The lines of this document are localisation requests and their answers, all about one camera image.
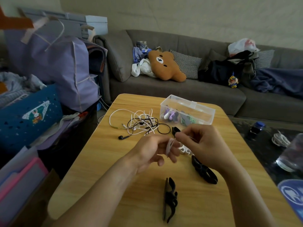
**bear face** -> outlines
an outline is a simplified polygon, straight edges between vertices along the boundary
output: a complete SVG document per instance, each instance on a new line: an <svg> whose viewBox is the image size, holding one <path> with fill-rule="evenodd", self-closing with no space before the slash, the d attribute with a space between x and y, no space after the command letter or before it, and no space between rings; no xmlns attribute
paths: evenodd
<svg viewBox="0 0 303 227"><path fill-rule="evenodd" d="M161 80L175 80L183 82L186 75L180 71L179 66L174 61L174 55L171 52L150 51L149 61L151 70Z"/></svg>

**bag handle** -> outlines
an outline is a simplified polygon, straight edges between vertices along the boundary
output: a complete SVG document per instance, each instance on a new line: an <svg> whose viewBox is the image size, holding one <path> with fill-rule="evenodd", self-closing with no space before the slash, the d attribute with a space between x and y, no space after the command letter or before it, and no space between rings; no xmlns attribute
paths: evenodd
<svg viewBox="0 0 303 227"><path fill-rule="evenodd" d="M84 25L81 25L81 29L88 29L88 30L92 31L91 35L89 35L89 37L87 39L89 42L92 42L93 41L93 37L96 36L96 30L95 30L95 28L93 26L84 24Z"/></svg>
<svg viewBox="0 0 303 227"><path fill-rule="evenodd" d="M30 38L32 37L32 35L38 30L40 29L42 26L44 26L46 23L48 23L51 20L57 20L61 23L62 25L62 31L59 34L59 36L52 42L49 43L45 38L43 38L45 41L47 41L50 45L47 47L47 49L59 38L62 36L63 32L64 32L64 24L57 18L54 16L47 16L47 17L42 17L39 20L37 20L35 23L33 23L34 28L32 29L27 29L23 38L21 39L21 42L23 42L24 44L28 44Z"/></svg>

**gray blue blanket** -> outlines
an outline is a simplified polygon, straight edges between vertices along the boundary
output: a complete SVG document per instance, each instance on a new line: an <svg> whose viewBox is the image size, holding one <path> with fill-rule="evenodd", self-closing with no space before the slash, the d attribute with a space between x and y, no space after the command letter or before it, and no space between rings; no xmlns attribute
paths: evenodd
<svg viewBox="0 0 303 227"><path fill-rule="evenodd" d="M303 99L303 69L259 68L250 84L258 92Z"/></svg>

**left forearm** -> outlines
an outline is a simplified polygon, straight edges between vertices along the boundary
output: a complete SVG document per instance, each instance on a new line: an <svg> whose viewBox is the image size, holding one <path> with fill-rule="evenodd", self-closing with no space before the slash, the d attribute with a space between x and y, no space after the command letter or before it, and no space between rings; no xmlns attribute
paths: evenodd
<svg viewBox="0 0 303 227"><path fill-rule="evenodd" d="M53 227L107 226L136 171L127 156L120 158Z"/></svg>

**blue bottle cap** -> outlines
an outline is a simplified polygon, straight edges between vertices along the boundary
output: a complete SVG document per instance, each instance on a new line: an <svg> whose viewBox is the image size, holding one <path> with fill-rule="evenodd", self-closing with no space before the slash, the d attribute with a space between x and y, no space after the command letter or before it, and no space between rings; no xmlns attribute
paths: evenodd
<svg viewBox="0 0 303 227"><path fill-rule="evenodd" d="M265 127L266 125L265 125L265 123L258 121L258 122L255 123L254 126L255 126L255 127L259 127L259 128L263 128L263 127Z"/></svg>

